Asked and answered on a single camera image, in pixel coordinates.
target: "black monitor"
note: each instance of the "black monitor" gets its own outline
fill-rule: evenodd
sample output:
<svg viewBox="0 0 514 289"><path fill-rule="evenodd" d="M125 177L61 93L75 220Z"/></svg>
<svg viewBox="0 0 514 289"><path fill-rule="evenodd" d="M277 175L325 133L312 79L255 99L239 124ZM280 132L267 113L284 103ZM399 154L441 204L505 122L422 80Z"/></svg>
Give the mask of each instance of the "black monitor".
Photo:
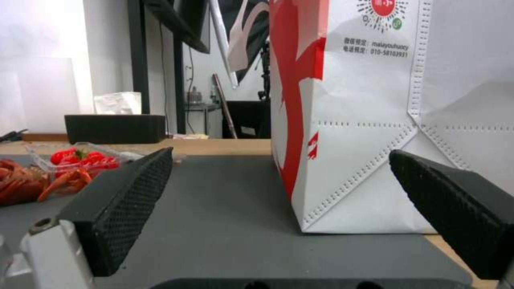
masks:
<svg viewBox="0 0 514 289"><path fill-rule="evenodd" d="M208 0L144 0L153 14L191 48L209 53L210 21Z"/></svg>

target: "paper shopping bag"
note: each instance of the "paper shopping bag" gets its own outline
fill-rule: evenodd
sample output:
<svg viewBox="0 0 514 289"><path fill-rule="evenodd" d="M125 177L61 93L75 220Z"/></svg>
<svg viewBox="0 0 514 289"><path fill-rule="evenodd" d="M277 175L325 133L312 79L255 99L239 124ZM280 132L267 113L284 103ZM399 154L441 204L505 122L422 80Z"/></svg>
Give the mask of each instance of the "paper shopping bag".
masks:
<svg viewBox="0 0 514 289"><path fill-rule="evenodd" d="M303 231L433 232L390 171L393 149L514 193L512 8L270 2L273 155Z"/></svg>

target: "textured rubber grip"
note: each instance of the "textured rubber grip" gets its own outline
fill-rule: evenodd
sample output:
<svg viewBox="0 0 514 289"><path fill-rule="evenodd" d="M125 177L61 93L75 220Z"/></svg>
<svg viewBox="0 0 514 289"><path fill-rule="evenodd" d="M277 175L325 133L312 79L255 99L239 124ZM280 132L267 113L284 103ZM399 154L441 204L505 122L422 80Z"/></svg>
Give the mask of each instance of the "textured rubber grip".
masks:
<svg viewBox="0 0 514 289"><path fill-rule="evenodd" d="M501 279L514 256L514 198L477 173L392 151L409 199L482 279Z"/></svg>
<svg viewBox="0 0 514 289"><path fill-rule="evenodd" d="M172 169L162 149L117 170L105 171L58 215L72 221L94 276L110 276L139 237Z"/></svg>

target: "clear plastic box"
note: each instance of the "clear plastic box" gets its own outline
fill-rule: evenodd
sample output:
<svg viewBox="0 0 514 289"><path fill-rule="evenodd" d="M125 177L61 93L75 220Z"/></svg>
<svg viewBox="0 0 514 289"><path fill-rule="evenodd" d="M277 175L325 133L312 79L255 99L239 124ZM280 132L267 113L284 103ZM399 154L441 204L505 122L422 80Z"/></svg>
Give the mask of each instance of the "clear plastic box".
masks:
<svg viewBox="0 0 514 289"><path fill-rule="evenodd" d="M82 165L80 163L78 164L72 164L72 165L54 165L50 161L50 156L57 152L66 150L69 148L75 147L78 150L82 150L83 152L90 153L92 151L98 151L104 154L106 157L112 156L114 157L120 166L123 164L134 160L133 158L130 158L128 156L124 156L118 151L115 151L113 149L99 146L97 144L93 144L90 142L77 142L74 145L70 144L28 144L26 145L26 150L30 157L32 158L32 161L40 167L42 170L49 172L52 179L55 178L56 173L65 173L69 171L74 171L78 168L84 168L86 170L100 170L104 165Z"/></svg>

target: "black cable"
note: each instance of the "black cable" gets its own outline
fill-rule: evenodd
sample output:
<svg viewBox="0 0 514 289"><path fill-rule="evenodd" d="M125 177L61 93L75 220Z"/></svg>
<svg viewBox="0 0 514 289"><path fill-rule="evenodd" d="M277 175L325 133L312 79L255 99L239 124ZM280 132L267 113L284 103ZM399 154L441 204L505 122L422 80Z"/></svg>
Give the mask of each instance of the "black cable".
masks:
<svg viewBox="0 0 514 289"><path fill-rule="evenodd" d="M186 111L186 122L188 123L189 129L191 130L191 132L193 134L195 134L193 127L189 123L189 105L191 104L189 94L191 93L191 86L193 86L193 80L194 80L193 55L191 54L190 46L189 46L189 59L191 60L191 82L189 83L188 94L186 95L186 99L187 99L187 103L188 103L188 109Z"/></svg>
<svg viewBox="0 0 514 289"><path fill-rule="evenodd" d="M170 133L168 123L168 92L166 90L166 69L164 65L164 40L162 39L162 23L159 22L159 32L161 36L161 63L162 63L162 80L164 83L164 117L166 119L166 136Z"/></svg>

